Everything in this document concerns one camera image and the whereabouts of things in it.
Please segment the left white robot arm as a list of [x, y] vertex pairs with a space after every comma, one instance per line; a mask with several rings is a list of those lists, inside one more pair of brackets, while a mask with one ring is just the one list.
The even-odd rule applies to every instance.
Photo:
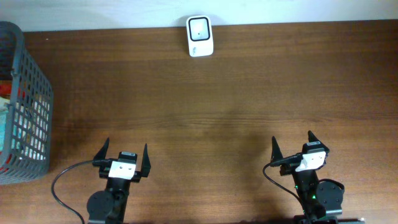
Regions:
[[104, 190], [95, 192], [88, 199], [86, 209], [90, 224], [123, 223], [131, 184], [147, 178], [150, 173], [147, 146], [144, 146], [140, 170], [136, 169], [136, 153], [120, 152], [116, 159], [106, 158], [108, 147], [109, 139], [92, 162], [99, 169], [99, 177], [107, 180], [107, 183]]

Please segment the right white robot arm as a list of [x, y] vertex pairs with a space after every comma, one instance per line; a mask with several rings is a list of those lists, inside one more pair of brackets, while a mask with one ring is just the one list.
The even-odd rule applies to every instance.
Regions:
[[311, 131], [308, 132], [308, 142], [302, 151], [289, 157], [284, 157], [275, 137], [272, 138], [272, 154], [270, 163], [264, 168], [279, 167], [280, 175], [291, 175], [296, 192], [281, 186], [269, 176], [266, 178], [293, 195], [303, 210], [302, 216], [295, 217], [295, 223], [338, 223], [337, 216], [343, 210], [343, 184], [331, 179], [319, 179], [317, 170], [326, 165], [330, 150]]

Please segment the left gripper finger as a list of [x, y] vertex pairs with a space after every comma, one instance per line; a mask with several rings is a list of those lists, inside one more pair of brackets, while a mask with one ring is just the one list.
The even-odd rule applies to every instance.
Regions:
[[109, 147], [109, 138], [106, 138], [102, 148], [96, 153], [93, 160], [94, 161], [105, 161], [108, 147]]
[[148, 177], [150, 169], [151, 169], [151, 163], [148, 154], [148, 147], [147, 144], [145, 144], [143, 157], [142, 157], [142, 164], [141, 164], [141, 177]]

